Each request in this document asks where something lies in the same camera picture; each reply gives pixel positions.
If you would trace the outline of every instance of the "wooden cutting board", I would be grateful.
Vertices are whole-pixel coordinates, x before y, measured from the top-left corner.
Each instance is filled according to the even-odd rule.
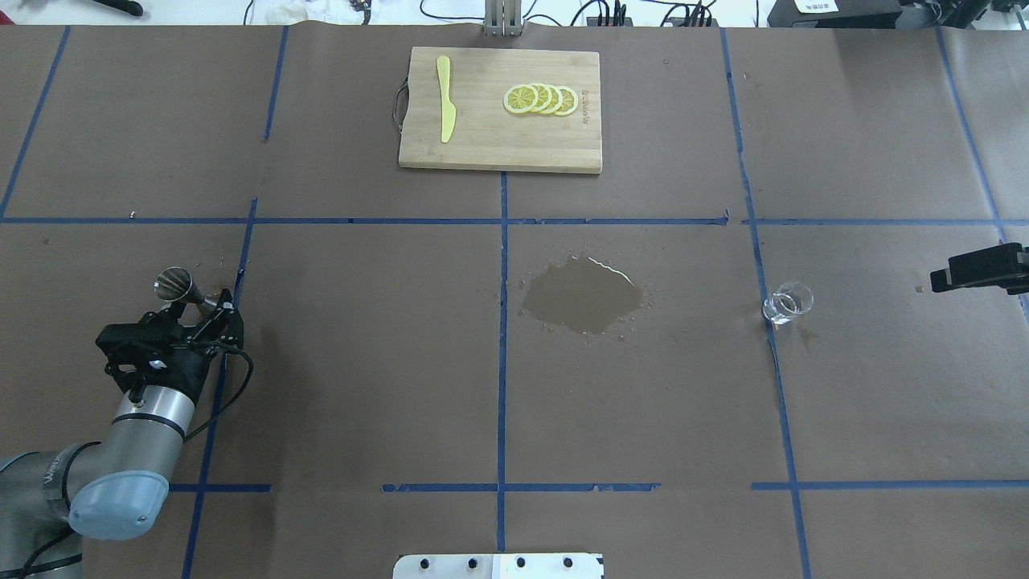
[[[441,55],[451,59],[451,101],[457,107],[448,143],[439,138]],[[507,89],[530,82],[575,89],[578,110],[568,116],[507,112]],[[415,46],[407,84],[401,167],[593,174],[603,167],[597,52]]]

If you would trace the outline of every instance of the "citrus slice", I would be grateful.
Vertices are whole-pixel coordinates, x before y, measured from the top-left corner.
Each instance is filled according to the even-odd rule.
[[[554,114],[557,110],[561,108],[561,103],[565,102],[564,94],[558,89],[554,84],[547,84],[546,89],[554,94],[554,101],[551,102],[551,106],[540,110],[540,114]]]
[[[536,98],[536,105],[532,107],[533,112],[539,112],[551,106],[554,102],[554,93],[547,87],[549,84],[543,84],[542,82],[533,82],[532,87],[536,89],[536,94],[539,96]]]
[[[568,86],[555,86],[561,93],[561,106],[554,111],[555,116],[568,116],[578,108],[578,93]]]
[[[531,84],[516,84],[504,93],[504,108],[513,114],[525,114],[536,106],[539,93]]]

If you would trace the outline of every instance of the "water puddle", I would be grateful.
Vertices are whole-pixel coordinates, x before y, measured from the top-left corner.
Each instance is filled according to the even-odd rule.
[[[642,302],[642,289],[626,274],[593,257],[569,256],[565,264],[547,266],[529,283],[522,307],[540,322],[601,334]]]

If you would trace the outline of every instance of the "sticker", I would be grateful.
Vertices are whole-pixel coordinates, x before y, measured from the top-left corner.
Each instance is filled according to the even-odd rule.
[[[802,14],[824,14],[826,12],[839,12],[836,0],[793,0],[796,9]]]

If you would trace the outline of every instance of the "yellow knife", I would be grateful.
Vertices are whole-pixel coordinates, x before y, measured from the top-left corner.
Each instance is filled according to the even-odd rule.
[[[457,107],[450,100],[450,57],[436,59],[436,73],[439,74],[439,100],[442,102],[442,122],[439,140],[450,142],[454,134],[454,122],[457,121]]]

